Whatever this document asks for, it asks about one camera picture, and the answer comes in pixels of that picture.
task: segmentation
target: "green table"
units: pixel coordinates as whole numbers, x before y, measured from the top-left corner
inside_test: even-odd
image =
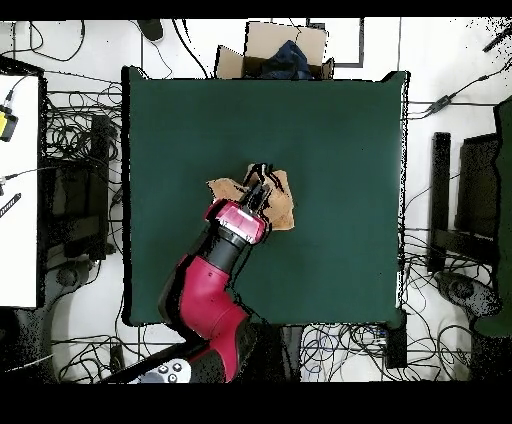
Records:
[[[206,181],[240,181],[255,162],[287,171],[295,228],[253,250],[235,287],[244,303],[274,324],[398,325],[405,72],[383,82],[129,75],[133,325],[161,322],[165,280],[204,227]]]

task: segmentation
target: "black cable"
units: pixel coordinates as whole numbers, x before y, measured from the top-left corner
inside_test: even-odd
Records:
[[[192,53],[192,51],[189,49],[189,47],[187,46],[187,44],[185,43],[185,40],[183,40],[183,37],[181,36],[180,34],[180,31],[178,30],[178,26],[176,25],[176,20],[173,19],[172,20],[172,24],[174,26],[174,30],[176,31],[176,34],[178,35],[178,38],[180,39],[181,41],[181,44],[183,44],[183,47],[185,47],[185,50],[187,50],[188,54],[192,57],[192,59],[195,60],[195,62],[199,65],[199,67],[201,68],[201,70],[203,71],[203,74],[204,74],[204,77],[206,79],[209,79],[210,77],[208,76],[207,72],[206,72],[206,69],[204,69],[204,66],[201,64],[201,62],[199,62],[199,59],[194,55],[194,53]]]
[[[31,76],[32,74],[27,74],[27,75],[24,75],[22,76],[18,81],[16,81],[14,83],[14,85],[12,86],[12,88],[9,90],[9,93],[7,93],[7,96],[5,97],[5,104],[9,103],[12,99],[12,95],[14,93],[14,89],[16,88],[16,86],[21,82],[23,81],[25,78]]]
[[[439,112],[440,110],[444,109],[446,106],[450,105],[452,103],[452,99],[457,96],[459,93],[461,93],[462,91],[464,91],[465,89],[467,89],[468,87],[472,86],[473,84],[477,83],[477,82],[480,82],[480,81],[485,81],[495,75],[498,75],[500,74],[501,72],[507,70],[512,64],[512,57],[510,57],[507,62],[505,63],[505,65],[499,69],[498,71],[496,72],[493,72],[492,74],[489,74],[489,75],[482,75],[481,77],[477,78],[476,80],[474,81],[471,81],[469,84],[466,84],[464,87],[462,87],[461,89],[455,91],[454,93],[450,94],[450,95],[444,95],[443,97],[441,97],[439,100],[437,100],[436,102],[432,103],[424,112],[418,112],[418,113],[425,113],[424,116],[420,117],[420,118],[407,118],[408,121],[411,121],[411,120],[417,120],[417,119],[424,119],[430,115],[433,115],[437,112]]]
[[[142,34],[142,31],[140,30],[139,26],[138,26],[135,22],[133,22],[133,21],[132,21],[132,20],[130,20],[130,19],[128,19],[128,22],[130,22],[130,23],[132,23],[133,25],[135,25],[135,27],[136,27],[136,28],[139,30],[139,32]],[[160,49],[158,48],[158,46],[157,46],[155,43],[153,43],[151,40],[148,40],[148,41],[149,41],[149,42],[150,42],[150,43],[155,47],[156,51],[158,52],[158,56],[160,56],[160,60],[161,60],[161,61],[162,61],[162,63],[165,65],[165,67],[170,71],[170,72],[169,72],[169,74],[167,74],[167,76],[166,76],[164,79],[169,78],[169,77],[172,75],[172,73],[173,73],[173,71],[172,71],[171,67],[170,67],[169,65],[167,65],[167,62],[166,62],[166,61],[164,60],[164,58],[162,57],[162,53],[160,52]]]
[[[438,355],[439,355],[439,361],[441,362],[441,366],[443,367],[443,371],[448,375],[448,378],[452,381],[455,381],[457,380],[456,378],[454,378],[449,372],[448,370],[446,369],[446,366],[445,366],[445,361],[444,361],[444,358],[443,358],[443,350],[441,349],[441,336],[443,335],[443,333],[451,328],[458,328],[459,330],[464,330],[466,333],[468,333],[470,336],[473,336],[473,333],[468,330],[467,328],[461,326],[461,325],[457,325],[457,324],[452,324],[452,325],[448,325],[446,327],[444,327],[440,332],[439,334],[437,335],[437,351],[438,351]]]
[[[82,29],[80,30],[80,44],[78,45],[78,48],[76,49],[76,51],[70,56],[68,57],[67,59],[59,59],[57,57],[53,57],[53,56],[49,56],[47,54],[44,54],[44,53],[40,53],[38,52],[37,50],[40,49],[41,47],[43,47],[43,44],[44,44],[44,39],[43,39],[43,35],[41,34],[41,31],[39,31],[39,29],[34,25],[34,23],[32,21],[29,21],[29,33],[30,33],[30,51],[32,51],[33,53],[39,55],[39,56],[43,56],[43,57],[46,57],[48,59],[52,59],[52,60],[56,60],[58,62],[69,62],[71,59],[73,59],[77,54],[78,52],[80,51],[80,49],[82,48],[83,44],[84,44],[84,40],[85,40],[85,22],[84,20],[80,20],[81,24],[82,24]],[[33,46],[33,40],[32,40],[32,28],[34,28],[37,33],[39,34],[39,37],[41,38],[41,44],[37,47],[34,47]]]
[[[111,213],[112,213],[112,208],[114,207],[115,205],[112,203],[110,205],[110,208],[108,209],[108,219],[109,219],[109,222],[110,222],[110,230],[112,231],[112,240],[114,240],[114,245],[116,246],[116,249],[118,252],[121,253],[121,255],[123,254],[123,249],[121,249],[119,247],[119,245],[117,244],[117,241],[116,241],[116,237],[114,235],[114,224],[113,224],[113,221],[111,219]]]
[[[32,53],[35,53],[35,54],[37,54],[39,56],[43,56],[43,57],[46,57],[48,59],[53,59],[53,60],[56,60],[58,62],[69,62],[71,59],[73,59],[78,54],[78,52],[82,48],[82,45],[84,44],[84,40],[85,40],[85,22],[83,20],[81,20],[80,22],[82,24],[82,28],[81,28],[81,31],[80,31],[80,45],[78,46],[76,51],[67,59],[59,59],[59,58],[56,58],[56,57],[53,57],[53,56],[49,56],[49,55],[46,55],[44,53],[40,53],[40,52],[37,51],[41,47],[43,47],[44,39],[43,39],[43,36],[41,34],[41,31],[39,31],[39,29],[34,25],[34,23],[32,21],[29,21],[30,47],[28,49],[21,49],[21,50],[18,50],[18,49],[7,50],[5,52],[0,53],[0,56],[4,56],[7,53],[32,52]],[[33,46],[33,29],[35,29],[37,31],[37,33],[39,34],[39,37],[41,38],[41,43],[37,47]]]

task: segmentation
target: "wire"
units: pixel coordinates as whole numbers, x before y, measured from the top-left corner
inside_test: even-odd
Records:
[[[453,377],[449,372],[448,370],[446,369],[446,366],[445,366],[445,361],[444,361],[444,357],[443,357],[443,351],[441,350],[441,336],[443,335],[443,333],[451,328],[458,328],[460,330],[464,330],[466,333],[468,333],[470,336],[473,336],[473,333],[468,330],[467,328],[465,327],[462,327],[461,325],[457,325],[457,324],[452,324],[452,325],[448,325],[447,327],[444,327],[440,332],[439,334],[437,335],[437,351],[438,351],[438,355],[439,355],[439,361],[441,362],[441,366],[443,367],[443,371],[448,375],[448,378],[452,381],[455,381],[457,380],[455,377]],[[469,360],[467,357],[464,357],[464,363],[463,361],[460,361],[461,363],[463,363],[464,365],[469,365]]]
[[[30,366],[32,366],[32,365],[39,364],[40,362],[43,362],[43,361],[46,361],[47,359],[50,359],[51,357],[53,357],[53,355],[54,355],[54,354],[52,353],[51,355],[45,356],[44,358],[37,359],[37,360],[35,360],[35,361],[29,362],[28,364],[22,365],[22,366],[20,366],[20,367],[11,368],[10,370],[7,370],[7,371],[5,371],[5,372],[17,371],[17,370],[21,370],[21,369],[24,369],[24,368],[30,367]]]
[[[142,34],[142,31],[140,30],[139,26],[138,26],[135,22],[133,22],[133,21],[132,21],[132,20],[130,20],[130,19],[128,19],[128,22],[130,22],[130,23],[132,23],[133,25],[135,25],[135,27],[137,28],[137,30]],[[172,73],[173,73],[173,71],[172,71],[171,67],[167,64],[167,62],[166,62],[166,61],[164,60],[164,58],[162,57],[162,53],[160,52],[160,49],[158,48],[158,46],[157,46],[155,43],[153,43],[151,40],[148,40],[148,41],[149,41],[149,42],[150,42],[150,43],[155,47],[156,51],[158,52],[158,56],[160,56],[160,60],[161,60],[161,61],[162,61],[162,63],[165,65],[165,67],[170,71],[170,72],[169,72],[169,74],[167,74],[167,76],[166,76],[164,79],[169,78],[169,77],[172,75]]]
[[[84,22],[84,20],[80,20],[80,22],[82,24],[82,29],[80,30],[80,44],[78,45],[76,51],[71,56],[69,56],[67,59],[59,59],[57,57],[49,56],[47,54],[40,53],[40,52],[37,51],[38,49],[40,49],[44,45],[43,35],[41,34],[41,31],[39,31],[39,29],[34,25],[34,23],[32,21],[29,21],[29,23],[30,23],[30,26],[29,26],[30,51],[32,51],[33,53],[35,53],[35,54],[37,54],[39,56],[43,56],[43,57],[46,57],[48,59],[56,60],[58,62],[69,62],[71,59],[73,59],[78,54],[78,52],[80,51],[80,49],[82,48],[82,46],[84,44],[84,40],[85,40],[85,22]],[[32,28],[34,28],[37,31],[37,33],[39,34],[39,37],[41,38],[41,44],[39,46],[37,46],[37,47],[33,46],[33,40],[32,40],[32,32],[33,31],[32,31]]]
[[[462,87],[461,89],[455,91],[454,93],[450,94],[450,95],[444,95],[443,97],[441,97],[439,100],[437,100],[436,102],[432,103],[427,109],[425,109],[423,112],[417,112],[418,114],[421,114],[421,113],[425,113],[424,116],[421,116],[419,118],[406,118],[408,121],[413,121],[413,120],[418,120],[418,119],[425,119],[427,118],[428,116],[430,115],[433,115],[437,112],[439,112],[440,110],[444,109],[446,106],[452,104],[452,99],[454,97],[456,97],[459,93],[461,93],[462,91],[466,90],[468,87],[471,87],[473,84],[477,83],[477,82],[481,82],[481,81],[485,81],[495,75],[498,75],[500,74],[501,72],[505,71],[505,70],[508,70],[508,68],[512,65],[512,57],[510,57],[506,62],[505,62],[505,65],[503,65],[503,67],[501,69],[499,69],[498,71],[496,72],[493,72],[492,74],[488,74],[488,75],[482,75],[481,77],[477,78],[476,80],[474,81],[471,81],[470,83],[466,84],[464,87]]]
[[[114,204],[111,204],[110,205],[110,208],[108,209],[108,219],[110,221],[110,230],[112,231],[112,240],[114,240],[114,245],[116,246],[116,249],[118,252],[121,253],[121,255],[123,254],[123,249],[121,249],[118,244],[117,244],[117,241],[116,241],[116,237],[114,235],[114,224],[113,224],[113,221],[111,219],[111,213],[112,213],[112,208],[114,207]]]
[[[201,64],[201,62],[199,62],[199,59],[194,55],[194,53],[192,53],[192,51],[189,49],[189,47],[187,46],[187,44],[185,43],[185,40],[183,40],[183,37],[181,36],[180,34],[180,31],[178,30],[178,26],[176,25],[176,20],[173,19],[172,20],[172,25],[174,26],[174,30],[176,31],[176,34],[178,35],[178,38],[180,39],[181,41],[181,44],[183,45],[183,47],[185,47],[185,50],[188,52],[188,54],[192,57],[192,59],[195,60],[195,62],[199,65],[199,67],[201,68],[201,70],[203,71],[203,74],[204,74],[204,77],[206,79],[209,79],[210,77],[208,76],[207,72],[206,72],[206,69],[204,69],[204,66]]]
[[[32,21],[29,21],[30,47],[28,49],[22,49],[22,50],[17,50],[17,49],[7,50],[7,51],[5,51],[3,53],[0,53],[0,56],[4,56],[7,53],[32,52],[32,53],[35,53],[35,54],[37,54],[39,56],[43,56],[43,57],[46,57],[48,59],[56,60],[58,62],[69,62],[71,59],[73,59],[78,54],[78,52],[82,48],[82,45],[84,44],[84,40],[85,40],[85,22],[83,20],[81,20],[80,22],[82,24],[82,29],[80,31],[80,45],[78,46],[76,51],[67,59],[59,59],[59,58],[56,58],[56,57],[53,57],[53,56],[49,56],[49,55],[46,55],[44,53],[40,53],[40,52],[37,51],[41,47],[43,47],[44,39],[43,39],[43,36],[41,34],[41,31],[39,31],[39,29],[34,25],[34,23]],[[39,34],[39,37],[41,38],[41,43],[37,47],[33,46],[33,29],[35,29],[37,31],[37,33]]]

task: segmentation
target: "cable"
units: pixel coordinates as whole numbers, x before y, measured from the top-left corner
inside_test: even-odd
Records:
[[[49,56],[47,54],[44,54],[44,53],[40,53],[38,52],[37,50],[40,49],[41,47],[43,47],[43,44],[44,44],[44,39],[43,39],[43,35],[41,34],[41,31],[39,31],[39,29],[34,25],[34,23],[32,21],[29,21],[29,33],[30,33],[30,51],[32,51],[33,53],[39,55],[39,56],[43,56],[43,57],[46,57],[48,59],[52,59],[52,60],[56,60],[58,62],[69,62],[71,59],[73,59],[77,54],[78,52],[80,51],[80,49],[82,48],[83,44],[84,44],[84,40],[85,40],[85,22],[84,20],[80,20],[81,24],[82,24],[82,29],[80,30],[80,44],[78,45],[78,48],[76,49],[76,51],[70,56],[68,57],[67,59],[59,59],[57,57],[53,57],[53,56]],[[34,28],[37,33],[39,34],[39,37],[41,37],[41,44],[37,47],[34,47],[33,46],[33,40],[32,40],[32,28]]]
[[[133,25],[135,25],[135,27],[138,29],[138,31],[142,34],[142,31],[140,30],[139,26],[138,26],[135,22],[133,22],[133,21],[132,21],[132,20],[130,20],[130,19],[128,19],[128,22],[130,22],[130,23],[132,23]],[[148,40],[148,41],[149,41],[149,42],[150,42],[150,43],[155,47],[156,51],[158,52],[158,56],[160,56],[160,60],[161,60],[161,61],[162,61],[162,63],[165,65],[165,67],[170,71],[170,72],[169,72],[169,74],[167,74],[167,76],[166,76],[164,79],[169,78],[169,77],[172,75],[172,73],[173,73],[173,71],[172,71],[171,67],[170,67],[169,65],[167,65],[167,62],[166,62],[166,61],[164,60],[164,58],[162,57],[162,53],[160,52],[160,49],[158,48],[158,46],[157,46],[155,43],[153,43],[151,40]]]
[[[185,43],[185,40],[183,40],[183,37],[181,36],[180,34],[180,31],[178,30],[178,26],[176,25],[176,20],[175,19],[172,19],[172,24],[174,26],[174,30],[176,31],[176,34],[178,35],[178,38],[180,39],[181,41],[181,44],[183,44],[183,47],[185,47],[185,50],[188,52],[188,54],[192,57],[192,59],[195,60],[195,62],[199,65],[199,67],[201,68],[201,70],[203,71],[203,74],[204,74],[204,77],[206,79],[209,79],[210,77],[208,76],[208,74],[206,73],[206,69],[204,69],[204,66],[201,64],[201,62],[199,62],[199,59],[197,59],[197,57],[194,55],[194,53],[192,53],[192,51],[189,49],[189,47],[187,46],[187,44]]]
[[[53,57],[53,56],[49,56],[49,55],[46,55],[44,53],[40,53],[40,52],[37,51],[41,47],[43,47],[44,39],[43,39],[43,36],[41,34],[41,31],[39,31],[39,29],[34,25],[34,23],[32,21],[29,21],[30,47],[28,49],[22,49],[22,50],[17,50],[17,49],[7,50],[7,51],[4,51],[4,52],[0,53],[0,56],[4,56],[7,53],[32,52],[32,53],[35,53],[35,54],[37,54],[39,56],[43,56],[43,57],[46,57],[48,59],[53,59],[53,60],[56,60],[58,62],[69,62],[71,59],[73,59],[78,54],[78,52],[82,48],[82,45],[84,44],[84,40],[85,40],[85,22],[83,20],[81,20],[80,22],[82,24],[82,28],[80,30],[80,45],[78,46],[76,51],[67,59],[59,59],[59,58],[56,58],[56,57]],[[33,35],[32,35],[32,30],[33,29],[35,29],[37,31],[37,33],[39,34],[39,37],[41,38],[41,43],[37,47],[33,46]]]
[[[412,121],[412,120],[417,120],[417,119],[424,119],[430,115],[433,115],[437,112],[439,112],[440,110],[444,109],[446,106],[450,105],[452,103],[452,99],[457,96],[459,93],[461,93],[462,91],[464,91],[465,89],[467,89],[468,87],[472,86],[473,84],[477,83],[477,82],[480,82],[480,81],[485,81],[495,75],[498,75],[500,74],[501,72],[507,70],[512,64],[512,57],[510,57],[507,62],[505,63],[505,65],[503,65],[503,67],[501,69],[499,69],[498,71],[496,72],[493,72],[492,74],[489,74],[489,75],[482,75],[481,77],[477,78],[476,80],[474,81],[471,81],[469,84],[466,84],[464,87],[462,87],[461,89],[455,91],[454,93],[450,94],[450,95],[444,95],[443,97],[441,97],[439,100],[437,100],[436,102],[432,103],[427,109],[425,109],[423,112],[418,112],[418,113],[425,113],[424,116],[420,117],[420,118],[407,118],[407,120],[409,121]]]
[[[454,378],[449,372],[448,370],[446,369],[446,366],[445,366],[445,361],[444,361],[444,357],[443,357],[443,351],[441,350],[441,336],[443,335],[443,333],[451,328],[458,328],[460,330],[464,330],[466,333],[468,333],[470,336],[473,336],[473,333],[468,330],[467,328],[461,326],[461,325],[457,325],[457,324],[452,324],[452,325],[448,325],[447,327],[444,327],[440,332],[439,334],[437,335],[437,351],[438,351],[438,355],[439,355],[439,361],[441,362],[441,366],[443,367],[443,371],[448,375],[448,378],[452,381],[455,381],[457,380],[456,378]],[[466,364],[464,365],[469,365],[467,364],[468,359],[465,357],[464,358],[464,362],[466,362]]]
[[[16,81],[14,83],[14,85],[12,86],[12,88],[9,90],[9,93],[7,93],[7,96],[5,97],[5,101],[4,101],[4,107],[6,107],[12,100],[12,95],[14,93],[14,89],[16,88],[16,86],[21,82],[23,81],[25,78],[31,76],[33,74],[27,74],[27,75],[24,75],[22,76],[18,81]]]
[[[21,369],[24,369],[24,368],[30,367],[30,366],[32,366],[32,365],[39,364],[40,362],[43,362],[43,361],[46,361],[47,359],[50,359],[51,357],[53,357],[53,355],[54,355],[54,354],[52,353],[51,355],[45,356],[44,358],[37,359],[37,360],[35,360],[35,361],[29,362],[28,364],[22,365],[22,366],[20,366],[20,367],[11,368],[10,370],[7,370],[7,371],[5,371],[5,372],[17,371],[17,370],[21,370]]]

